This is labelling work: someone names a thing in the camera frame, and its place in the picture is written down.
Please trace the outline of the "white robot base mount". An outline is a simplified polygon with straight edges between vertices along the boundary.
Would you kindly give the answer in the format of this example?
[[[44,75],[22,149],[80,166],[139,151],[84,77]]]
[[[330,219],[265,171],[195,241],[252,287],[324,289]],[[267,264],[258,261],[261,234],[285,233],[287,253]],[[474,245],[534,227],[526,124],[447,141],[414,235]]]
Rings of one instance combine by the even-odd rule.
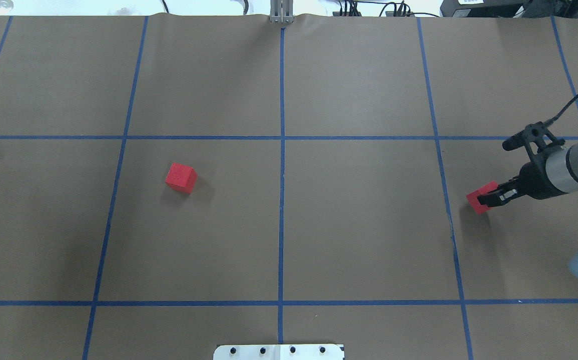
[[[232,344],[220,345],[214,360],[345,360],[342,344]]]

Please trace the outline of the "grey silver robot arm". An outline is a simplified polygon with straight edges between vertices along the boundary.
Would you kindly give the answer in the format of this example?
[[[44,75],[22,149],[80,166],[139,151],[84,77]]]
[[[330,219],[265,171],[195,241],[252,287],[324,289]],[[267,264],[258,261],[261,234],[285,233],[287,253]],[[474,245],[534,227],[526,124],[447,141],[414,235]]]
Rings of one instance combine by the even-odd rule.
[[[492,181],[468,193],[467,202],[477,214],[522,196],[542,200],[578,192],[578,143],[564,146],[562,140],[549,144],[539,141],[542,146],[539,152],[532,151],[532,143],[529,136],[521,134],[503,142],[506,151],[525,147],[529,162],[509,181],[501,184]],[[568,269],[578,278],[578,251],[568,263]]]

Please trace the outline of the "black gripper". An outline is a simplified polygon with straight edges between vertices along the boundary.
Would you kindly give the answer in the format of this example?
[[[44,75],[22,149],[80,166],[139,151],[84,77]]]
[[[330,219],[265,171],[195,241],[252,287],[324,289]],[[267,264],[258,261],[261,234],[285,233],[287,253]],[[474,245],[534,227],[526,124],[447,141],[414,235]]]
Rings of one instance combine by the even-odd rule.
[[[546,162],[527,162],[520,168],[517,180],[492,181],[490,185],[490,193],[478,195],[478,202],[487,208],[502,207],[519,198],[519,193],[538,200],[558,196],[558,189],[546,175]]]

